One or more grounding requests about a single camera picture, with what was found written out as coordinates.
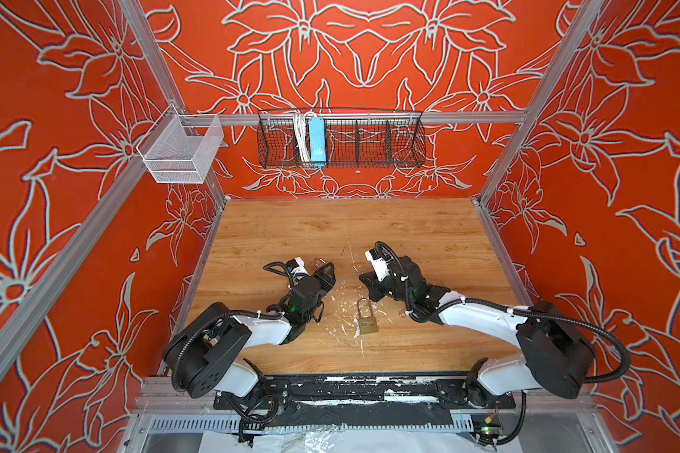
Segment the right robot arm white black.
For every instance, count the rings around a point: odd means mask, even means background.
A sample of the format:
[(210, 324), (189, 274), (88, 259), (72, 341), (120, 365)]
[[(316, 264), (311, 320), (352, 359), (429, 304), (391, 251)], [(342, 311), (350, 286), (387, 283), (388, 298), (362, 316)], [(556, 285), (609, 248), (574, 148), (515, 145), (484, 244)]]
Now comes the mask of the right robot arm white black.
[[(384, 242), (366, 251), (366, 260), (372, 269), (359, 279), (371, 301), (390, 297), (402, 302), (416, 323), (467, 328), (515, 347), (514, 354), (499, 360), (481, 358), (468, 371), (464, 392), (473, 407), (487, 406), (494, 396), (538, 389), (574, 399), (584, 385), (616, 381), (630, 369), (631, 355), (622, 341), (603, 328), (566, 317), (551, 303), (504, 306), (430, 284), (415, 262), (398, 256)], [(618, 352), (614, 369), (591, 374), (596, 349), (586, 331)]]

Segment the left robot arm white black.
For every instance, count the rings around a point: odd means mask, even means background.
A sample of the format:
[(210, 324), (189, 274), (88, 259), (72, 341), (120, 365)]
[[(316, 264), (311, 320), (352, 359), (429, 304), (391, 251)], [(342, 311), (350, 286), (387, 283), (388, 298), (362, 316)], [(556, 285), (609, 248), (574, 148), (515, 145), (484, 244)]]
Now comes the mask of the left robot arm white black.
[(260, 385), (260, 372), (240, 362), (242, 351), (294, 342), (308, 324), (320, 322), (324, 298), (334, 288), (334, 264), (319, 260), (310, 273), (301, 258), (270, 262), (264, 271), (287, 279), (287, 293), (264, 311), (231, 310), (213, 303), (170, 340), (162, 360), (172, 387), (191, 398), (211, 391), (245, 398)]

